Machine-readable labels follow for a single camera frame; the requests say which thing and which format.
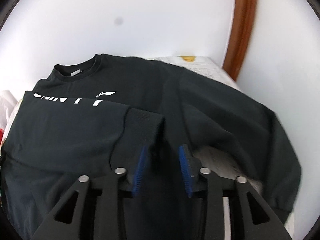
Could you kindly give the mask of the black sweatshirt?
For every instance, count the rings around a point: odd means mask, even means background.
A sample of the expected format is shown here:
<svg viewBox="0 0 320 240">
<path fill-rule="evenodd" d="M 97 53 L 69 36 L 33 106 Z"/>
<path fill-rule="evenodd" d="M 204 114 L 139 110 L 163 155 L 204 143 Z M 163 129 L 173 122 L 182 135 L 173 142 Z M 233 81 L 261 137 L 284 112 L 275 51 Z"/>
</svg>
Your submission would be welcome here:
<svg viewBox="0 0 320 240">
<path fill-rule="evenodd" d="M 178 157 L 205 147 L 231 157 L 228 179 L 201 162 L 188 197 Z M 143 146 L 141 194 L 126 190 Z M 25 92 L 1 148 L 4 239 L 290 239 L 301 168 L 276 115 L 223 83 L 137 57 L 57 65 Z"/>
</svg>

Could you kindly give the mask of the fruit print tablecloth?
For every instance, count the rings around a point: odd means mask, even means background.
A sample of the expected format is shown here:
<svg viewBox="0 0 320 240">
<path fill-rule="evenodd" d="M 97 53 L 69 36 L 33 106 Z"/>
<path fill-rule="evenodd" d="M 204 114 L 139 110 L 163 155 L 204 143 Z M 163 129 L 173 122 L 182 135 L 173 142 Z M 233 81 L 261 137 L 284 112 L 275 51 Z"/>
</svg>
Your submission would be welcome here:
<svg viewBox="0 0 320 240">
<path fill-rule="evenodd" d="M 222 68 L 217 66 L 208 57 L 195 57 L 195 56 L 172 56 L 172 57 L 157 57 L 158 61 L 174 64 L 180 67 L 187 68 L 197 74 L 207 78 L 219 81 L 236 90 L 240 88 L 232 80 L 232 78 Z M 211 147 L 205 147 L 195 153 L 195 156 L 200 159 L 201 163 L 210 168 L 221 177 L 228 179 L 235 179 L 237 176 L 243 176 L 244 173 L 236 162 L 227 154 L 220 152 Z M 230 224 L 230 211 L 229 200 L 223 197 L 224 209 L 224 223 L 225 223 L 225 239 L 231 239 L 231 224 Z"/>
</svg>

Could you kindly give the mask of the red paper bag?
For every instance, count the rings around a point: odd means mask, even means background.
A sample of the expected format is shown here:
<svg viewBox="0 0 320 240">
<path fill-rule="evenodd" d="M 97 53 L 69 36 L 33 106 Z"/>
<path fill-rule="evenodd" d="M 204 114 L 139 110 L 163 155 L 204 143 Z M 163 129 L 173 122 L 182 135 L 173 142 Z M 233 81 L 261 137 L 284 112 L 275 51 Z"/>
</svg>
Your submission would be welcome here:
<svg viewBox="0 0 320 240">
<path fill-rule="evenodd" d="M 0 128 L 0 142 L 2 142 L 3 135 L 4 135 L 4 130 Z"/>
</svg>

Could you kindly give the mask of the white plastic bag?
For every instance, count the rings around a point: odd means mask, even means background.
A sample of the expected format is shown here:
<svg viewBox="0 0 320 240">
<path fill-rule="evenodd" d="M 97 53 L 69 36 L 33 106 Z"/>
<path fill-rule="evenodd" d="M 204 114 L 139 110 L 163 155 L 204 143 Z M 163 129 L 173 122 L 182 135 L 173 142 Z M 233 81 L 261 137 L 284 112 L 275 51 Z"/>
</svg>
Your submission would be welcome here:
<svg viewBox="0 0 320 240">
<path fill-rule="evenodd" d="M 9 90 L 1 90 L 1 94 L 0 94 L 1 130 L 5 130 L 5 127 L 9 121 L 9 118 L 16 104 L 17 104 L 17 100 Z"/>
</svg>

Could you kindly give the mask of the brown wooden door frame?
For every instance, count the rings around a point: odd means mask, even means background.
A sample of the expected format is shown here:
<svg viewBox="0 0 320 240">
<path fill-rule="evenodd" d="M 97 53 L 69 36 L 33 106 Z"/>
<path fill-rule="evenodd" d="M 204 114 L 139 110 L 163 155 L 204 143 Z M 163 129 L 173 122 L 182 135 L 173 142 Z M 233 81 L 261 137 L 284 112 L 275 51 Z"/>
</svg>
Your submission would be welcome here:
<svg viewBox="0 0 320 240">
<path fill-rule="evenodd" d="M 235 0 L 231 34 L 223 70 L 236 81 L 251 38 L 257 0 Z"/>
</svg>

